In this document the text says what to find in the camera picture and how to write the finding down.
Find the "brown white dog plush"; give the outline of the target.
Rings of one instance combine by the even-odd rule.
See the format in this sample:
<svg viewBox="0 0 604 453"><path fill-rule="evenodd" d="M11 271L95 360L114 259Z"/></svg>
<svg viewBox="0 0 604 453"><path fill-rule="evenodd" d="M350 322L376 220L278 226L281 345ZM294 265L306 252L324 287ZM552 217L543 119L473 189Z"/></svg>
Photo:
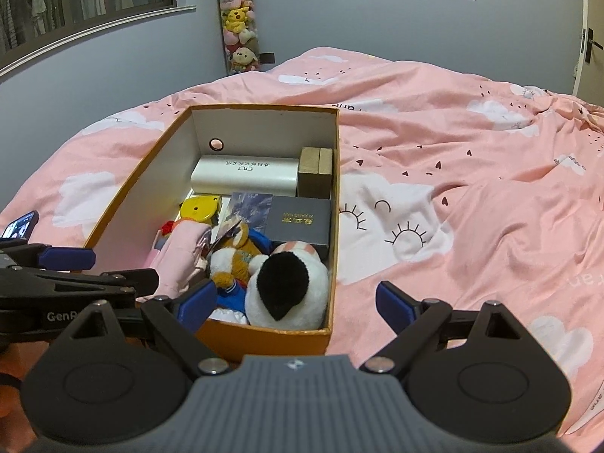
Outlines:
<svg viewBox="0 0 604 453"><path fill-rule="evenodd" d="M249 324L245 300L250 264L256 256L269 252L268 238L242 220L216 243L209 259L210 279L217 288L217 309L212 314L215 320Z"/></svg>

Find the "yellow toy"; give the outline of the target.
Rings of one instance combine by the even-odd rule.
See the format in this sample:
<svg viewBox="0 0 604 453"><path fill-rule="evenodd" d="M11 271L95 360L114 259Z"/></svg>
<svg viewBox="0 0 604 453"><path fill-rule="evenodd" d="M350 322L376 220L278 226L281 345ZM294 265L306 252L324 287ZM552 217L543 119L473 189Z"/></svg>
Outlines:
<svg viewBox="0 0 604 453"><path fill-rule="evenodd" d="M219 195L193 195L180 204L179 216L183 220L215 225L221 209Z"/></svg>

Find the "black white panda plush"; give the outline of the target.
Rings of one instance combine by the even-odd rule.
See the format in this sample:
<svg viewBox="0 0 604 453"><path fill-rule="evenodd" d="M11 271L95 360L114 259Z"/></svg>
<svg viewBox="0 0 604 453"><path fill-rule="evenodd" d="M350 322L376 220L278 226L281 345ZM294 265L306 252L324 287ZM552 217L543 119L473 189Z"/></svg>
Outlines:
<svg viewBox="0 0 604 453"><path fill-rule="evenodd" d="M330 274L312 245L289 241L249 264L245 312L250 325L316 330L324 323Z"/></svg>

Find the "white long box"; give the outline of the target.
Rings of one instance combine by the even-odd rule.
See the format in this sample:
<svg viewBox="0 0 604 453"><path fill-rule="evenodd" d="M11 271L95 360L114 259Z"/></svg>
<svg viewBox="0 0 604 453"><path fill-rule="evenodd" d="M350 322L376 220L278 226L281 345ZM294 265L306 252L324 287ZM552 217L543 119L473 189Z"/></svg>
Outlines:
<svg viewBox="0 0 604 453"><path fill-rule="evenodd" d="M295 196L299 160L204 154L190 175L194 192L231 195L253 192Z"/></svg>

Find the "dark grey box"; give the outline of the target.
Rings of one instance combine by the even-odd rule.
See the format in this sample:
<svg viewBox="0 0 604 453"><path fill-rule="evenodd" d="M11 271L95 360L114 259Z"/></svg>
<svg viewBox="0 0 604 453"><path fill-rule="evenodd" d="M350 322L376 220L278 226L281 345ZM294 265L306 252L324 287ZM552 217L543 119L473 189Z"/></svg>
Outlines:
<svg viewBox="0 0 604 453"><path fill-rule="evenodd" d="M290 241L306 242L325 261L330 249L331 214L329 199L274 196L264 234L275 248Z"/></svg>

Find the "gold small box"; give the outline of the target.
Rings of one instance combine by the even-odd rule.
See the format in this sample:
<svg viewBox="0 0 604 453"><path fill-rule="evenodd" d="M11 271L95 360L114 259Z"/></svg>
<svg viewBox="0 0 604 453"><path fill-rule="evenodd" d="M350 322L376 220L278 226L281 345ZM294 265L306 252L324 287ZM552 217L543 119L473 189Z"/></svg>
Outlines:
<svg viewBox="0 0 604 453"><path fill-rule="evenodd" d="M329 199L332 182L332 148L304 147L299 157L298 195L311 199Z"/></svg>

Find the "dark blue photo card box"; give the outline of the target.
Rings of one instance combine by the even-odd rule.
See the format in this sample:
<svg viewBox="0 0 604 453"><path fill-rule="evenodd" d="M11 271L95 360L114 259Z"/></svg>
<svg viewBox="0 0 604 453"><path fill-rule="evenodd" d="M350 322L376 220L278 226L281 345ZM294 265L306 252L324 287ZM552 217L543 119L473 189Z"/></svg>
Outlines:
<svg viewBox="0 0 604 453"><path fill-rule="evenodd" d="M241 219L251 229L264 233L272 201L272 194L233 192L226 207L224 220Z"/></svg>

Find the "pink patterned duvet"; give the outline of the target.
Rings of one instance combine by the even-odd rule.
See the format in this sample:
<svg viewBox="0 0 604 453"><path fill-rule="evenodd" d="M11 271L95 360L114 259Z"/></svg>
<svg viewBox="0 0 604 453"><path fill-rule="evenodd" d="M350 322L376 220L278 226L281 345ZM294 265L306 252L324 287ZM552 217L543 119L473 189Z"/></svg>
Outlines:
<svg viewBox="0 0 604 453"><path fill-rule="evenodd" d="M566 443L603 439L603 111L571 96L418 62L321 47L269 72L117 112L59 147L2 211L35 210L37 241L86 241L187 105L332 105L341 202L328 346L361 363L392 333L388 279L462 309L504 303L567 374Z"/></svg>

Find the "plush toy storage tube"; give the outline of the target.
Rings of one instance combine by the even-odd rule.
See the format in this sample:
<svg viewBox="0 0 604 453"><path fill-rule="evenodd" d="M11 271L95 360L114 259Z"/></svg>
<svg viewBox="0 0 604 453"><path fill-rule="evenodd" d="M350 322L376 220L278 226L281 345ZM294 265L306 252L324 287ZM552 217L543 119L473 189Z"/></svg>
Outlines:
<svg viewBox="0 0 604 453"><path fill-rule="evenodd" d="M226 74L257 71L260 51L255 0L218 0Z"/></svg>

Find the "window with frame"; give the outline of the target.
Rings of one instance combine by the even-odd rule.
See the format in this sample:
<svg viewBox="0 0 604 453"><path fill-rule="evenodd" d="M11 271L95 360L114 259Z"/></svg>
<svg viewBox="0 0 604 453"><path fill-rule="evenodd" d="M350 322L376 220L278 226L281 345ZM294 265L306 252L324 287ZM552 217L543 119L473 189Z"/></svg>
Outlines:
<svg viewBox="0 0 604 453"><path fill-rule="evenodd" d="M94 33L192 10L177 0L1 0L1 76Z"/></svg>

